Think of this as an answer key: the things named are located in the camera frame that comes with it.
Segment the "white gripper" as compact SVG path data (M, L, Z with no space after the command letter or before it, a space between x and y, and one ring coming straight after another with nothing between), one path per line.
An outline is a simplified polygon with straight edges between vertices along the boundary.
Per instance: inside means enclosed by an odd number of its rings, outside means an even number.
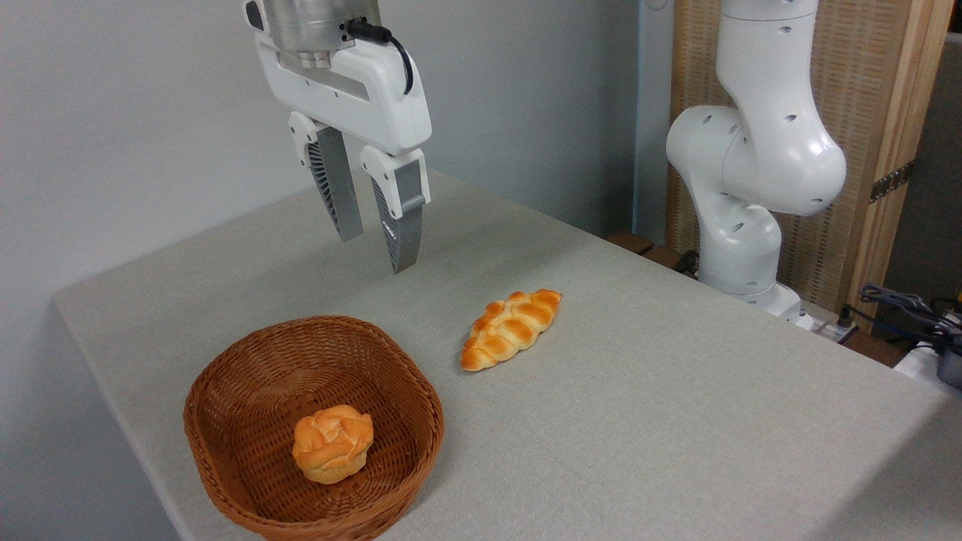
M405 95L406 71L398 51L368 41L334 51L327 68L306 68L262 33L256 34L256 50L269 88L295 111L289 117L293 143L340 239L348 242L363 233L344 132L370 144L361 161L372 179L394 274L413 266L423 206L431 202L424 154L416 150L432 134L419 75Z

